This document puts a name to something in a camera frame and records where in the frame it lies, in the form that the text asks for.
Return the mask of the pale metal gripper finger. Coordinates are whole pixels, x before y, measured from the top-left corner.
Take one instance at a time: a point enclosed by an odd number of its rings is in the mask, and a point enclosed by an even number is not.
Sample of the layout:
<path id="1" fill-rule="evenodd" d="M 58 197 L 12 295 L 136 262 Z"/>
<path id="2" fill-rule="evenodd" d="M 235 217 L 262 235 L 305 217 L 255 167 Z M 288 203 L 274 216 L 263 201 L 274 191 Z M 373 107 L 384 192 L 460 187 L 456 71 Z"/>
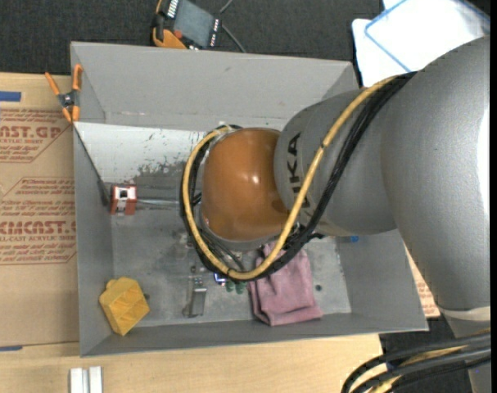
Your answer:
<path id="1" fill-rule="evenodd" d="M 187 316 L 202 316 L 205 310 L 207 287 L 202 278 L 190 278 L 188 286 Z"/>

